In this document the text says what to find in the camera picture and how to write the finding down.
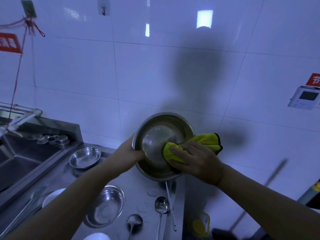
stainless steel counter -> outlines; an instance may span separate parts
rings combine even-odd
[[[101,159],[99,161],[107,160],[108,156],[115,151],[114,149],[87,143],[83,143],[78,148],[74,149],[74,151],[84,147],[98,148],[102,152]],[[82,173],[83,171],[70,167],[69,157],[67,156],[0,214],[0,231],[2,232],[26,205],[30,195],[36,188],[42,185],[48,185],[46,191],[43,193],[43,197],[38,202],[38,205],[41,205],[44,198],[49,193],[68,187]],[[95,232],[106,233],[111,240],[127,239],[129,237],[129,230],[126,218],[130,214],[134,213],[141,215],[143,218],[143,225],[139,232],[133,234],[132,240],[155,239],[159,222],[159,214],[154,209],[154,202],[158,196],[167,197],[165,184],[147,179],[137,170],[136,167],[133,167],[129,171],[121,174],[118,178],[110,181],[108,185],[114,185],[123,190],[125,202],[122,213],[111,225],[103,228],[90,228],[82,223],[72,239],[84,239],[86,236]],[[181,176],[177,178],[171,185],[170,195],[173,203],[177,231],[175,232],[173,230],[170,213],[163,215],[159,239],[164,240],[182,239],[185,177]]]

stainless steel plate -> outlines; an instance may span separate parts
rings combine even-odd
[[[181,172],[171,167],[163,157],[168,142],[182,144],[195,136],[191,125],[175,113],[158,113],[146,119],[132,141],[134,150],[143,150],[145,159],[136,164],[138,170],[155,181],[170,181]]]
[[[97,148],[82,148],[70,157],[70,165],[77,169],[86,169],[94,165],[100,156],[101,152]]]
[[[90,207],[84,223],[92,228],[102,228],[110,225],[121,214],[125,203],[122,189],[107,185]]]

sink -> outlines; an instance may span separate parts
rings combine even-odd
[[[58,147],[36,140],[4,135],[0,139],[0,193],[10,188],[49,157]]]

yellow microfiber towel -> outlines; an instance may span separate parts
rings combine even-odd
[[[216,155],[218,155],[218,153],[221,152],[223,148],[222,145],[220,144],[220,138],[216,133],[197,135],[195,137],[192,137],[189,141],[196,141],[202,145],[205,145],[207,148],[212,150]],[[186,164],[185,161],[183,161],[181,158],[179,158],[169,150],[170,147],[176,147],[180,150],[183,150],[183,148],[178,146],[177,144],[168,142],[163,149],[164,158],[167,161],[174,160],[174,161]]]

